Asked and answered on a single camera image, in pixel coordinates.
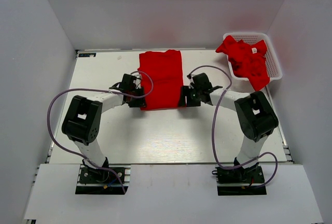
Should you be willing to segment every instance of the red garment in basket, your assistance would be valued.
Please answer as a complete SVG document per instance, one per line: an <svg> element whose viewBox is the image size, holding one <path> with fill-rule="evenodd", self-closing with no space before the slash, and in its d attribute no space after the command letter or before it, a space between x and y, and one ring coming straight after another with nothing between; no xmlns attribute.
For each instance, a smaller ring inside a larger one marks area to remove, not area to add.
<svg viewBox="0 0 332 224"><path fill-rule="evenodd" d="M234 75L248 78L255 91L261 90L270 82L265 66L266 51L267 47L263 40L249 45L243 40L235 41L232 36L227 36L216 49L217 53L228 55Z"/></svg>
<svg viewBox="0 0 332 224"><path fill-rule="evenodd" d="M180 51L142 53L139 71L147 73L154 82L153 91L145 97L146 107L141 110L177 108L183 86ZM145 93L150 91L151 82L144 74L141 85Z"/></svg>

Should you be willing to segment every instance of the white basket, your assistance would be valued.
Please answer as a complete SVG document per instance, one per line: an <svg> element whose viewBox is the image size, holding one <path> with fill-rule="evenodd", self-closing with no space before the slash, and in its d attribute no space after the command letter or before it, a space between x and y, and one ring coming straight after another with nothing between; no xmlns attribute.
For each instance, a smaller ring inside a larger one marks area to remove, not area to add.
<svg viewBox="0 0 332 224"><path fill-rule="evenodd" d="M243 40L245 43L250 44L250 45L255 44L261 40L264 40L265 44L267 46L267 51L265 54L265 58L266 58L265 66L266 66L266 70L268 72L268 76L270 77L270 81L281 79L282 72L281 72L280 64L279 64L279 61L274 52L272 43L266 34L256 33L256 32L232 32L232 33L226 33L224 35L224 40L227 36L232 36L236 41ZM248 78L235 76L233 73L232 64L229 61L228 61L228 66L230 69L230 73L234 79L249 80Z"/></svg>

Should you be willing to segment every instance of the purple hose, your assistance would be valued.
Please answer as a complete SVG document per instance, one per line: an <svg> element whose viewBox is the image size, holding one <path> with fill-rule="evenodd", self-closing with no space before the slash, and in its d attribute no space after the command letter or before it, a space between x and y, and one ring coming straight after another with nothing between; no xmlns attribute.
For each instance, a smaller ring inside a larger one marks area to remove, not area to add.
<svg viewBox="0 0 332 224"><path fill-rule="evenodd" d="M260 188L260 187L265 186L266 184L268 184L269 182L271 182L271 180L274 178L274 176L275 176L275 174L276 174L276 171L277 171L277 169L278 169L278 160L277 160L276 156L275 156L273 153L271 153L271 152L269 152L269 151L268 151L268 152L264 152L264 153L262 153L260 156L255 157L255 158L253 158L253 159L250 159L249 161L247 161L247 162L245 162L245 163L242 163L242 164L239 164L239 165L236 165L236 166L222 166L222 164L219 162L219 160L218 160L218 156L217 156L217 152L216 152L216 147L215 147L215 135L214 135L214 134L215 134L216 119L217 119L218 109L219 109L219 106L220 106L220 104L221 104L221 102L222 102L222 100L223 100L223 97L225 96L227 90L232 86L232 80L231 80L230 76L229 76L224 70L222 70L222 69L219 68L219 67L211 66L211 65L199 66L199 67L195 68L193 71L191 71L189 74L191 75L194 71L196 71L197 69L202 68L202 67L211 67L211 68L215 68L215 69L217 69L217 70L223 72L223 73L227 76L227 78L229 79L229 85L228 85L227 88L222 92L222 94L221 94L221 96L220 96L220 98L219 98L219 100L218 100L218 102L217 102L216 108L215 108L215 110L214 110L213 121L212 121L212 131L211 131L212 151L213 151L213 156L214 156L214 159L216 160L216 163L217 163L218 166L219 166L220 168L222 168L223 170L235 170L235 169L241 168L242 166L245 166L245 165L247 165L247 164L249 164L249 163L251 163L251 162L254 162L255 160L257 160L258 158L263 157L264 155L267 155L267 154L272 155L272 156L274 157L274 159L275 159L275 169L274 169L274 172L273 172L272 176L271 176L270 179L267 180L265 183L263 183L263 184L261 184L261 185L258 185L258 186L256 186L255 188Z"/></svg>
<svg viewBox="0 0 332 224"><path fill-rule="evenodd" d="M140 98L143 98L147 95L149 95L152 90L154 89L154 83L151 79L151 77L146 74L145 72L142 72L142 71L135 71L135 72L138 72L138 73L143 73L145 74L149 80L151 81L151 90L147 93L147 94L144 94L142 96L134 96L134 95L130 95L130 94L126 94L126 93L121 93L121 92L117 92L117 91L112 91L111 93L114 93L114 94L121 94L121 95L124 95L124 96L129 96L129 97L132 97L132 98L135 98L135 99L140 99ZM52 110L52 106L53 104L55 103L55 101L62 95L64 95L65 93L69 93L69 92L73 92L73 91L89 91L89 92L101 92L101 93L109 93L109 91L106 91L106 90L99 90L99 89L88 89L88 88L73 88L73 89L68 89L68 90L65 90L61 93L59 93L57 96L54 97L54 99L51 101L49 107L48 107L48 110L47 110L47 130L48 130L48 133L51 137L51 139L53 140L53 142L61 149L63 149L64 151L67 151L71 154L74 154L74 155L78 155L80 157L82 157L83 159L86 159L92 166L96 167L97 169L100 169L100 170L105 170L105 171L109 171L109 172L112 172L116 178L118 179L118 181L120 182L121 184L121 187L122 187L122 190L123 190L123 193L125 194L126 193L126 190L125 190L125 187L123 186L123 183L120 179L120 177L118 176L118 174L110 169L110 168L104 168L104 167L100 167L100 166L97 166L96 164L94 164L93 162L91 162L89 160L89 158L87 158L86 156L84 156L83 154L81 153L78 153L78 152L75 152L73 150L69 150L65 147L63 147L62 145L59 144L59 142L56 140L56 138L54 137L53 133L52 133L52 129L51 129L51 121L50 121L50 115L51 115L51 110Z"/></svg>

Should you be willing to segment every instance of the purple cable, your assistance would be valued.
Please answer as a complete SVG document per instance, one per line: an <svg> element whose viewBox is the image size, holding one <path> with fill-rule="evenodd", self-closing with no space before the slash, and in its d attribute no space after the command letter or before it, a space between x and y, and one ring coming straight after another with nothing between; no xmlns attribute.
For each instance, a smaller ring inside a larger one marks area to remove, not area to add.
<svg viewBox="0 0 332 224"><path fill-rule="evenodd" d="M229 85L228 85L227 88L222 92L222 94L221 94L221 96L220 96L220 98L219 98L219 100L218 100L218 102L217 102L216 108L215 108L215 110L214 110L213 121L212 121L212 131L211 131L211 135L212 135L212 136L211 136L211 139L212 139L212 151L213 151L213 156L214 156L214 159L216 160L216 163L217 163L218 166L219 166L220 168L222 168L223 170L235 170L235 169L238 169L238 168L240 168L240 167L242 167L242 166L244 166L244 165L247 165L247 164L249 164L249 163L251 163L251 162L254 162L254 161L257 160L258 158L261 158L261 157L263 157L263 156L265 156L265 155L267 155L267 154L272 155L272 156L274 157L274 159L275 159L275 169L274 169L274 172L273 172L272 176L271 176L270 179L267 180L265 183L263 183L263 184L261 184L261 185L258 185L258 186L256 186L255 188L260 188L260 187L265 186L266 184L268 184L269 182L271 182L271 180L274 178L274 176L275 176L275 174L276 174L276 171L277 171L277 169L278 169L278 160L277 160L276 156L275 156L273 153L271 153L271 152L269 152L269 151L264 152L264 153L262 153L261 155L259 155L258 157L255 157L255 158L250 159L249 161L247 161L247 162L245 162L245 163L242 163L242 164L239 164L239 165L235 165L235 166L222 166L222 164L219 162L219 160L218 160L218 156L217 156L217 152L216 152L216 147L215 147L215 136L214 136L214 134L215 134L215 126L216 126L216 119L217 119L218 109L219 109L219 106L220 106L220 104L221 104L221 102L222 102L222 100L223 100L223 97L225 96L227 90L232 86L232 79L230 78L230 76L229 76L224 70L222 70L222 69L219 68L219 67L211 66L211 65L203 65L203 66L199 66L199 67L195 68L193 71L191 71L189 74L191 75L194 71L196 71L197 69L202 68L202 67L211 67L211 68L215 68L215 69L217 69L217 70L223 72L223 73L227 76L227 78L229 79Z"/></svg>
<svg viewBox="0 0 332 224"><path fill-rule="evenodd" d="M132 97L132 98L135 98L135 99L140 99L140 98L143 98L143 97L149 95L149 94L152 92L152 90L154 89L154 83L153 83L151 77L150 77L148 74L146 74L145 72L142 72L142 71L135 71L135 72L145 74L145 75L149 78L149 80L151 81L151 90L150 90L147 94L144 94L144 95L142 95L142 96L134 96L134 95L130 95L130 94L126 94L126 93L121 93L121 92L117 92L117 91L112 91L111 93L114 93L114 94L121 94L121 95L129 96L129 97ZM87 157L84 156L83 154L78 153L78 152L75 152L75 151L73 151L73 150L69 150L69 149L65 148L64 146L60 145L59 142L58 142L58 141L56 140L56 138L54 137L54 135L53 135L53 133L52 133L52 129L51 129L51 120L50 120L50 115L51 115L52 106L53 106L53 104L55 103L55 101L56 101L60 96L64 95L65 93L69 93L69 92L73 92L73 91L89 91L89 92L109 93L109 91L107 91L107 90L88 89L88 88L73 88L73 89L67 89L67 90L65 90L65 91L63 91L63 92L61 92L61 93L59 93L57 96L55 96L55 97L53 98L53 100L51 101L51 103L50 103L50 105L49 105L49 107L48 107L48 110L47 110L47 130L48 130L48 133L49 133L49 135L50 135L52 141L53 141L53 142L54 142L59 148L63 149L64 151L67 151L67 152L69 152L69 153L71 153L71 154L78 155L78 156L82 157L83 159L86 159L86 160L87 160L92 166L96 167L97 169L112 172L112 173L116 176L116 178L118 179L118 181L120 182L121 187L122 187L122 190L123 190L123 193L125 194L125 193L126 193L125 187L123 186L123 183L122 183L120 177L118 176L118 174L117 174L114 170L112 170L112 169L110 169L110 168L104 168L104 167L97 166L96 164L94 164L93 162L91 162L91 161L89 160L89 158L87 158Z"/></svg>

